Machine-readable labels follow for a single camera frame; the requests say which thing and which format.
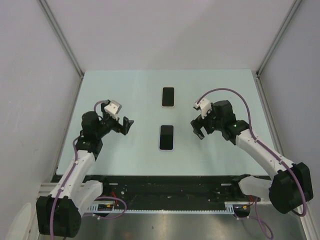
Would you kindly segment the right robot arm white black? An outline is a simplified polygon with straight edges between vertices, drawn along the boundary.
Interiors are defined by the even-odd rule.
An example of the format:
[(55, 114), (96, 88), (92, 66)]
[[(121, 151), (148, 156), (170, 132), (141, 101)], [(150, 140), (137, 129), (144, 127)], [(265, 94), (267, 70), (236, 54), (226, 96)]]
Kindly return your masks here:
[(230, 188), (231, 196), (242, 201), (248, 195), (270, 201), (282, 214), (293, 211), (313, 199), (311, 174), (302, 162), (296, 164), (280, 153), (273, 151), (258, 137), (252, 136), (250, 125), (237, 120), (228, 100), (215, 103), (204, 98), (194, 104), (200, 115), (191, 121), (193, 132), (204, 139), (202, 129), (212, 134), (219, 131), (226, 141), (249, 154), (268, 174), (269, 179), (244, 174), (236, 185)]

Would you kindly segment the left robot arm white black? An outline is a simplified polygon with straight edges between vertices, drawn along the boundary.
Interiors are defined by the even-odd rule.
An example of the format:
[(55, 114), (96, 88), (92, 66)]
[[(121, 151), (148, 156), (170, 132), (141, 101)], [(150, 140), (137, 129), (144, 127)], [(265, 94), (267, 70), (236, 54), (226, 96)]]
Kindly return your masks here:
[(103, 137), (114, 131), (124, 136), (134, 123), (118, 113), (122, 105), (114, 100), (98, 101), (101, 114), (94, 109), (81, 117), (81, 131), (72, 142), (74, 157), (66, 172), (47, 196), (36, 202), (36, 216), (40, 234), (54, 237), (73, 238), (79, 232), (82, 218), (91, 204), (98, 198), (105, 200), (111, 188), (97, 180), (83, 182), (87, 172), (97, 160), (103, 147)]

